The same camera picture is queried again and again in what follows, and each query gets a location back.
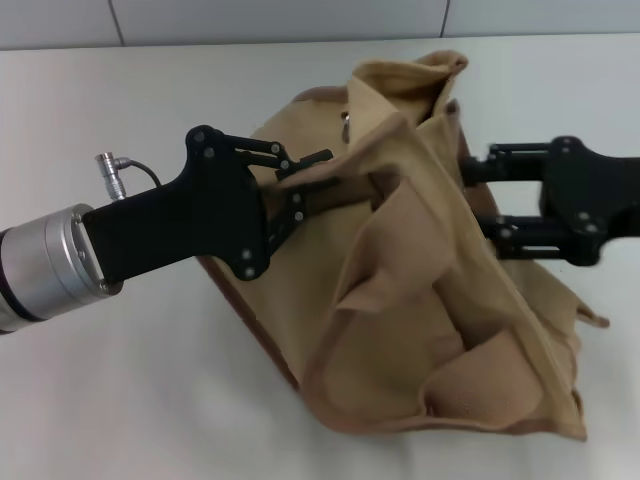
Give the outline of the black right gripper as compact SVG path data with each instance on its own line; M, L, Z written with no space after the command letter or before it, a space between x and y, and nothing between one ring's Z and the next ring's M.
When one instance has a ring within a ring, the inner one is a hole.
M639 159L598 154L576 137L492 144L484 160L462 160L464 183L542 181L541 206L557 219L482 216L482 233L502 260L599 262L602 247L639 236Z

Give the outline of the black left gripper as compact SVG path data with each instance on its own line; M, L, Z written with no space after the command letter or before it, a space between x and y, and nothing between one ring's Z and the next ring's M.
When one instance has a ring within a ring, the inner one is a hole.
M174 180L83 215L82 222L110 284L197 256L222 260L250 281L317 210L314 202L337 178L283 187L260 183L250 167L282 181L333 158L322 149L294 160L284 145L198 126L186 136L186 164Z

